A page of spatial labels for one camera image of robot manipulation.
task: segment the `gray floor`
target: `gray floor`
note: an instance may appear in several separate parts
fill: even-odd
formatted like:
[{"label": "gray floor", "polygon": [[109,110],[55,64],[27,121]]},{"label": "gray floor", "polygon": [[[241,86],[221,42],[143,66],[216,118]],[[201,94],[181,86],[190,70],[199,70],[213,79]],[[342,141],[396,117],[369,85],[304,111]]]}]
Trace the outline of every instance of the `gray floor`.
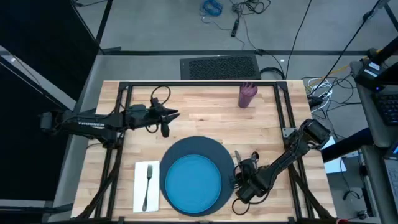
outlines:
[{"label": "gray floor", "polygon": [[[88,4],[93,1],[95,0],[79,2]],[[102,48],[121,46],[122,50],[241,49],[242,43],[232,39],[229,32],[219,30],[214,24],[202,23],[199,14],[201,2],[199,0],[114,0],[101,46]],[[224,4],[222,15],[206,17],[205,21],[216,21],[221,27],[229,29],[234,21],[234,14],[230,11],[231,3],[228,0],[220,2]],[[359,27],[362,15],[370,10],[375,2],[375,0],[314,0],[297,38],[295,50],[342,50]],[[307,4],[308,0],[274,0],[265,13],[246,16],[248,33],[253,44],[266,50],[290,50]],[[101,3],[78,8],[78,12],[94,36],[98,31],[105,5],[106,3]],[[392,1],[390,6],[398,15],[398,1]],[[370,47],[380,49],[396,36],[397,31],[385,10],[380,10],[364,25],[348,49],[367,50]],[[242,21],[238,37],[246,43],[244,49],[252,49]],[[103,80],[178,80],[180,79],[179,60],[193,57],[199,56],[98,56],[86,92],[84,108],[96,106]],[[287,56],[276,55],[276,57],[278,60],[284,60],[281,64],[286,70]],[[336,58],[337,56],[293,56],[290,60],[289,79],[324,76]],[[360,58],[361,56],[344,56],[336,68]],[[392,57],[387,64],[390,65],[397,60],[397,57]],[[257,56],[257,62],[260,68],[277,66],[270,56]],[[347,74],[349,70],[334,77],[345,77]],[[279,77],[265,73],[262,78]],[[349,94],[350,90],[336,87],[333,89],[332,99],[343,101]],[[359,101],[356,90],[350,101]],[[329,115],[335,131],[342,136],[349,136],[367,127],[361,105],[344,106],[331,111]],[[322,122],[331,128],[329,122]],[[65,172],[59,190],[62,196],[58,196],[57,199],[59,204],[63,201],[68,203],[73,201],[77,183],[75,183],[76,178],[71,177],[75,176],[73,174],[79,175],[81,167],[72,164],[84,159],[78,148],[78,146],[71,147],[69,162],[65,163]],[[334,183],[342,182],[341,177],[330,178]],[[62,183],[68,183],[68,187],[65,188]],[[361,184],[357,183],[354,182],[353,187],[361,187]],[[345,189],[346,187],[341,184],[331,185],[338,216],[352,218],[357,210],[363,208],[364,202],[363,200],[343,201],[342,192]]]}]

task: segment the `purple tumbler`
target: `purple tumbler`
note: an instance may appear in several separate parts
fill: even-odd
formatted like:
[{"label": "purple tumbler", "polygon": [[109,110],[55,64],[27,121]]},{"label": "purple tumbler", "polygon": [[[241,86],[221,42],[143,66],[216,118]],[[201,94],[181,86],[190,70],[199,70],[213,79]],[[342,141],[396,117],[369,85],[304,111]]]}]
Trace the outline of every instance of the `purple tumbler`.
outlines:
[{"label": "purple tumbler", "polygon": [[254,83],[243,83],[239,91],[238,106],[240,108],[247,108],[250,101],[257,94],[257,91],[258,88]]}]

